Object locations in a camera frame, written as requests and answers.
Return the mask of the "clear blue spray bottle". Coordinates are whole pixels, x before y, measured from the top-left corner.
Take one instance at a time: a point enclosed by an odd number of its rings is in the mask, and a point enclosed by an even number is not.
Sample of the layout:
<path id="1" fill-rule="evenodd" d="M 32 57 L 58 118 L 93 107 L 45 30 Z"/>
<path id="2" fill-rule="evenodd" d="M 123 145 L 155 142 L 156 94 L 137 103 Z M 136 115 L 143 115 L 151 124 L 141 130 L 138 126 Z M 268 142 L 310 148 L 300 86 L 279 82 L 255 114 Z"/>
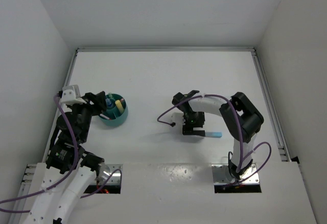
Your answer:
<path id="1" fill-rule="evenodd" d="M 105 99 L 105 101 L 106 101 L 107 109 L 113 109 L 114 108 L 115 103 L 112 102 L 109 98 Z"/>

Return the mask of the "yellow highlighter marker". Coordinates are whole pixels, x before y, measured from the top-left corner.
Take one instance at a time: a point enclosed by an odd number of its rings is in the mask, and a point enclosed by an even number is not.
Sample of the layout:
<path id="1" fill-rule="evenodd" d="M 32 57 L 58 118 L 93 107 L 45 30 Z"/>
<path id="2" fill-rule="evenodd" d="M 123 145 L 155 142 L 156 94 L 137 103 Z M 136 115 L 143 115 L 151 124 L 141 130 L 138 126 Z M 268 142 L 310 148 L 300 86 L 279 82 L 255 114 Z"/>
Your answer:
<path id="1" fill-rule="evenodd" d="M 115 100 L 115 105 L 116 105 L 118 111 L 120 112 L 120 114 L 123 114 L 125 109 L 123 108 L 123 105 L 122 105 L 121 101 L 120 100 Z"/>

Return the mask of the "blue highlighter marker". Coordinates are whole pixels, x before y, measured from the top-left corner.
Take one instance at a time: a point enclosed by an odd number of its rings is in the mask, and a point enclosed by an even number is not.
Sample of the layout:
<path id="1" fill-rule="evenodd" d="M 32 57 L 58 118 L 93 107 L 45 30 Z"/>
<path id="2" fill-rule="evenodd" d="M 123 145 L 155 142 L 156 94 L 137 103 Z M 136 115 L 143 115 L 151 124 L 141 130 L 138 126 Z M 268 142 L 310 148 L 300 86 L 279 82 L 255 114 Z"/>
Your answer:
<path id="1" fill-rule="evenodd" d="M 205 136 L 209 137 L 209 138 L 221 138 L 222 137 L 222 133 L 221 132 L 205 132 Z"/>

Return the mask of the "red pen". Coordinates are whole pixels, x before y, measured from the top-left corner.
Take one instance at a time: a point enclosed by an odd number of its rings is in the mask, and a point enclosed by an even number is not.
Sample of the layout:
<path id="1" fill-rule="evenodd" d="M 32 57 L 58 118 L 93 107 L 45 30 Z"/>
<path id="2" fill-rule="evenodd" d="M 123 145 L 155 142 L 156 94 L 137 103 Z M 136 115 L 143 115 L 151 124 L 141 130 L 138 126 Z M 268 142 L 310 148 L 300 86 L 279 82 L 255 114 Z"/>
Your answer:
<path id="1" fill-rule="evenodd" d="M 111 120 L 109 117 L 105 116 L 104 114 L 99 114 L 99 116 L 102 117 L 103 119 Z"/>

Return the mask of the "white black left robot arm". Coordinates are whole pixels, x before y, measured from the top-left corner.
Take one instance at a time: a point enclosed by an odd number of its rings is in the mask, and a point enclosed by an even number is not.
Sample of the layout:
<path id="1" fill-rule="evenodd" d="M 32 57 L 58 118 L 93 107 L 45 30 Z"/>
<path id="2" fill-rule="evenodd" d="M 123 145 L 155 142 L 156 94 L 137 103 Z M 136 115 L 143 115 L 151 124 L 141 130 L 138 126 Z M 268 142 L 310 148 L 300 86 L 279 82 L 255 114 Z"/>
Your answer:
<path id="1" fill-rule="evenodd" d="M 60 116 L 51 139 L 40 191 L 24 223 L 67 223 L 87 186 L 104 162 L 81 146 L 87 141 L 91 120 L 106 109 L 104 92 L 80 96 L 73 88 L 54 98 Z"/>

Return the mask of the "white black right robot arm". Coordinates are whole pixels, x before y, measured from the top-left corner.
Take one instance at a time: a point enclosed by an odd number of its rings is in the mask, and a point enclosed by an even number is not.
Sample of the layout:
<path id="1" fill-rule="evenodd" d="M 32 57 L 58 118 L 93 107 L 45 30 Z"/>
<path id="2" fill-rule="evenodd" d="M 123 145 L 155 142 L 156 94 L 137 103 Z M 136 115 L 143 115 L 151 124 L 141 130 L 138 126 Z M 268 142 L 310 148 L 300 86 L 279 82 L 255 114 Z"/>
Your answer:
<path id="1" fill-rule="evenodd" d="M 183 113 L 177 121 L 182 123 L 184 136 L 214 138 L 214 133 L 203 130 L 205 114 L 217 115 L 223 119 L 234 139 L 228 170 L 231 177 L 239 180 L 253 162 L 250 155 L 252 140 L 264 123 L 262 114 L 247 96 L 237 92 L 230 98 L 224 98 L 220 95 L 200 95 L 199 91 L 193 90 L 187 94 L 175 94 L 172 104 Z"/>

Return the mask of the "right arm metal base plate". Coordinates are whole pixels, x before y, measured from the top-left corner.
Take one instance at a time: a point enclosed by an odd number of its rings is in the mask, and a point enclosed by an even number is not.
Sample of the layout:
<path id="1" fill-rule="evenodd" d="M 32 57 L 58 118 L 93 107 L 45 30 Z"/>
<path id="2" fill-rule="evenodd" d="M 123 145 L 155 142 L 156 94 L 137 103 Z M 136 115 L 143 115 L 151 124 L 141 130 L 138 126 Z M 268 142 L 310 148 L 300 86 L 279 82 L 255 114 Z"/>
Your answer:
<path id="1" fill-rule="evenodd" d="M 248 167 L 239 178 L 232 173 L 227 164 L 212 164 L 212 173 L 215 186 L 229 185 L 241 181 L 242 185 L 258 185 L 260 183 L 256 164 Z"/>

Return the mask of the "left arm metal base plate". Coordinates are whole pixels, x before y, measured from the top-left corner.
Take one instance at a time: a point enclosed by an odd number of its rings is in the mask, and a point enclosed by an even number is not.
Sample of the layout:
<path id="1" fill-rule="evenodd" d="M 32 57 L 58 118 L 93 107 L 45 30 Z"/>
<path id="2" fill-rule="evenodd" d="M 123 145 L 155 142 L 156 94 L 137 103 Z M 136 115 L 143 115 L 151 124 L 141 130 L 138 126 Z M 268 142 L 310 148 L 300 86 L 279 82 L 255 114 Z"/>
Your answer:
<path id="1" fill-rule="evenodd" d="M 97 181 L 103 184 L 108 178 L 107 185 L 118 185 L 121 182 L 122 164 L 101 164 Z"/>

